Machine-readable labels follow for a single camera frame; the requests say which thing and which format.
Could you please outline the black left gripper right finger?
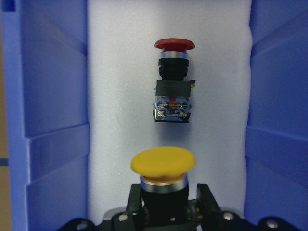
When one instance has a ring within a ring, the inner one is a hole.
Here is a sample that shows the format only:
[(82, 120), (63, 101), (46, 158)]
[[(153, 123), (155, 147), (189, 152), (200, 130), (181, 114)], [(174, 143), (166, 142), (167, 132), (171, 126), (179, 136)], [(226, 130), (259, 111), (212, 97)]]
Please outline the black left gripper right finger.
[(219, 224), (221, 209), (207, 184), (197, 184), (192, 220), (201, 224)]

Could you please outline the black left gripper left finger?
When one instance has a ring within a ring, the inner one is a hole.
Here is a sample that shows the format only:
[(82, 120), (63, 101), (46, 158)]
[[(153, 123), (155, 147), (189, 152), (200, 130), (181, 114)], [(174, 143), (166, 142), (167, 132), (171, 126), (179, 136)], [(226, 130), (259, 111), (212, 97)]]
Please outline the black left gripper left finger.
[(146, 213), (142, 205), (141, 187), (132, 184), (126, 207), (128, 226), (146, 226)]

